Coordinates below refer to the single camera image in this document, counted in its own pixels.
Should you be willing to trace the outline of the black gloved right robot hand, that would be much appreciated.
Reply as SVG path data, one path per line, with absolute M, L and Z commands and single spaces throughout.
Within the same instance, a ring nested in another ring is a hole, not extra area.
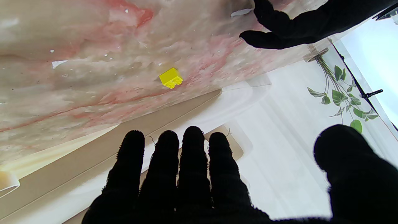
M 326 172 L 332 217 L 271 219 L 253 206 L 227 137 L 205 137 L 196 126 L 183 135 L 181 157 L 175 132 L 155 144 L 147 175 L 140 182 L 145 137 L 128 132 L 101 194 L 83 224 L 396 224 L 397 168 L 380 158 L 354 128 L 322 131 L 313 153 Z

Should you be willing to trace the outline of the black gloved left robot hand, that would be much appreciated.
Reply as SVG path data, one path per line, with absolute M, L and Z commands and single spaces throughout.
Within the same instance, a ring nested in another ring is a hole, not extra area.
M 313 44 L 344 32 L 378 12 L 397 4 L 396 0 L 329 0 L 319 8 L 293 19 L 274 9 L 268 0 L 256 0 L 253 12 L 268 32 L 246 30 L 240 38 L 260 49 L 286 49 Z

